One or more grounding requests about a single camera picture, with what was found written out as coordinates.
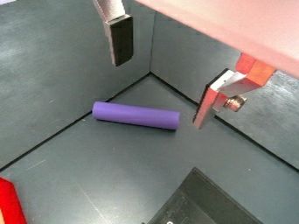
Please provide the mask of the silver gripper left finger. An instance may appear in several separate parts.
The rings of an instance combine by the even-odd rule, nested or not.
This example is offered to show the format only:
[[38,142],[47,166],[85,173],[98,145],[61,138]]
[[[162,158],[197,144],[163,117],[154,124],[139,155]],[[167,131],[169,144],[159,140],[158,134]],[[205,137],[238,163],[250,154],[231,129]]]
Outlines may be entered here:
[[122,0],[93,0],[93,2],[103,20],[113,64],[119,67],[134,56],[134,17],[126,13]]

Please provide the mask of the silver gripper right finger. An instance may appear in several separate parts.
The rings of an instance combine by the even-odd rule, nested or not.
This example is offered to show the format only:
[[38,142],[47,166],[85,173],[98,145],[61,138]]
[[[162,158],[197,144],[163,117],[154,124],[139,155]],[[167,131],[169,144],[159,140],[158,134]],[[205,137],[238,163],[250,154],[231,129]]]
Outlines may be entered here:
[[201,129],[209,117],[223,109],[238,112],[247,101],[243,94],[262,88],[275,71],[267,63],[242,53],[235,70],[226,69],[206,86],[194,125]]

